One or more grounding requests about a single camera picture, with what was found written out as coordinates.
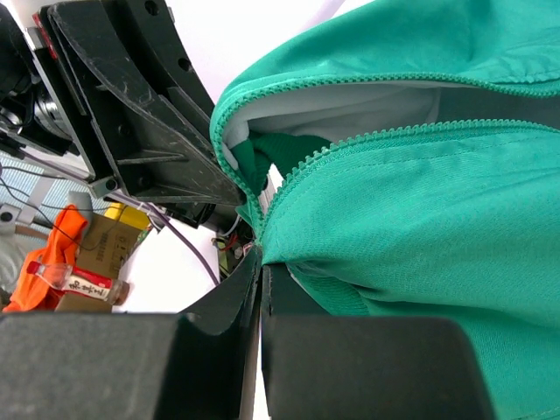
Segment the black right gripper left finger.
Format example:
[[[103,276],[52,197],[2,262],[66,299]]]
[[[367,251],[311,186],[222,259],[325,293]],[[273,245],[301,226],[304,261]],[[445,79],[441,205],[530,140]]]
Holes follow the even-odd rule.
[[[181,315],[202,333],[219,336],[252,313],[262,269],[262,254],[253,247],[222,283],[185,308]]]

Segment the green varsity jacket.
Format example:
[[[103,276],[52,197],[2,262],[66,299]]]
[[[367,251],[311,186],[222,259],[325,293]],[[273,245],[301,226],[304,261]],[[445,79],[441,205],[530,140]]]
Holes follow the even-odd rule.
[[[366,3],[210,130],[266,263],[333,315],[456,322],[498,418],[558,418],[558,2]]]

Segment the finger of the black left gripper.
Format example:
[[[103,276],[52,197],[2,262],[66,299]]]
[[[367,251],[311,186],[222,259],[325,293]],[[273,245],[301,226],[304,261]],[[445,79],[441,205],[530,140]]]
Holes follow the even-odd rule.
[[[164,1],[102,1],[109,27],[100,80],[127,108],[148,144],[209,144],[214,103],[202,86]]]

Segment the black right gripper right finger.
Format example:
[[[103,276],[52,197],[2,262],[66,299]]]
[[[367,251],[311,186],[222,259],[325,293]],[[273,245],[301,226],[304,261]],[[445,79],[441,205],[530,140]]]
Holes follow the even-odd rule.
[[[292,278],[291,273],[283,263],[263,267],[262,311],[266,316],[328,314]]]

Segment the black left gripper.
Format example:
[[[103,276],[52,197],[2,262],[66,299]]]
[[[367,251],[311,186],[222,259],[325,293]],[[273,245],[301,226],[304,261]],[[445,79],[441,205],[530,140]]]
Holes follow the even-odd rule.
[[[236,206],[164,2],[3,1],[1,150],[135,200]]]

